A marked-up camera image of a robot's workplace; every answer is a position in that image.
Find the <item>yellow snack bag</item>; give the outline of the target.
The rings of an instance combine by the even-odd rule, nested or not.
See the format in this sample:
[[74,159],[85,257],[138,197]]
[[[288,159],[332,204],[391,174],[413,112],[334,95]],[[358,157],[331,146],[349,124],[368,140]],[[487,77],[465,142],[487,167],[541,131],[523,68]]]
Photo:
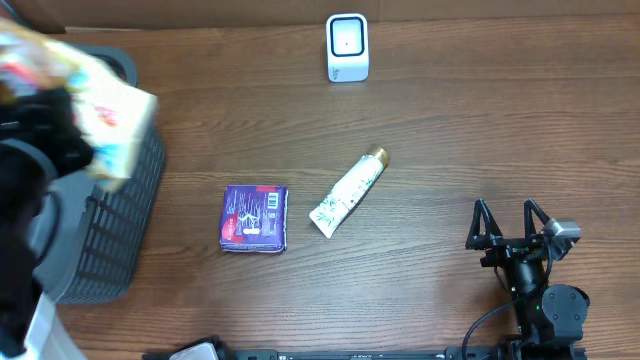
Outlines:
[[71,123],[94,150],[86,169],[104,190],[119,190],[134,174],[157,98],[127,84],[104,60],[1,20],[1,103],[16,105],[64,90]]

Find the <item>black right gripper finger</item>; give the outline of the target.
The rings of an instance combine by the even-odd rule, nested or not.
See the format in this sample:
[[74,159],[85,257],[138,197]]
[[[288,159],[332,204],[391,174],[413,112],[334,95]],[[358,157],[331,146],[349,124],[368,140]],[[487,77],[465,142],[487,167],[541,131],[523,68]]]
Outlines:
[[550,217],[542,210],[535,200],[533,198],[529,198],[524,202],[524,235],[526,239],[533,239],[544,232],[543,228],[540,231],[536,230],[534,217],[538,218],[543,228],[550,221]]
[[484,199],[474,204],[471,226],[465,248],[467,250],[487,250],[503,240],[503,234],[497,225]]

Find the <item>white tube with gold cap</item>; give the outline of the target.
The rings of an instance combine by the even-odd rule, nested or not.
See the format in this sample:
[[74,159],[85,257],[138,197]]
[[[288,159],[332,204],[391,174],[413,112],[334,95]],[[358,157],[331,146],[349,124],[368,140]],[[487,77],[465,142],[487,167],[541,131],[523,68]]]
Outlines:
[[390,155],[373,146],[340,178],[324,200],[310,212],[311,221],[326,238],[331,238],[341,223],[364,198],[384,169]]

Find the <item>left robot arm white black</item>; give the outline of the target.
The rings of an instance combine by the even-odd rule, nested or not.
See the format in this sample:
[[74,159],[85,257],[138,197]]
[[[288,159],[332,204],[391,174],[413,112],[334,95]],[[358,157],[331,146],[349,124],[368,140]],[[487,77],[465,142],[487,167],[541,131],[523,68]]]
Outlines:
[[42,288],[42,262],[24,239],[54,180],[87,167],[94,150],[73,123],[63,88],[38,90],[1,107],[1,354],[26,352],[24,339]]

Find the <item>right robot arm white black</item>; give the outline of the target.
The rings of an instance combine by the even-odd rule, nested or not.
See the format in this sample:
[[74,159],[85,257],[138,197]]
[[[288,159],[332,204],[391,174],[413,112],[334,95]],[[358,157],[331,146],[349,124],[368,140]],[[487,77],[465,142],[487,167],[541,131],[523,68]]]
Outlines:
[[[468,359],[584,359],[586,351],[574,344],[583,338],[590,306],[580,288],[549,283],[553,265],[561,261],[581,238],[573,220],[548,216],[533,200],[523,204],[524,236],[506,238],[486,202],[474,204],[465,243],[483,251],[483,267],[491,268],[510,301],[476,320],[467,330],[457,356]],[[470,348],[474,331],[489,318],[511,309],[518,332],[502,337],[492,347]]]

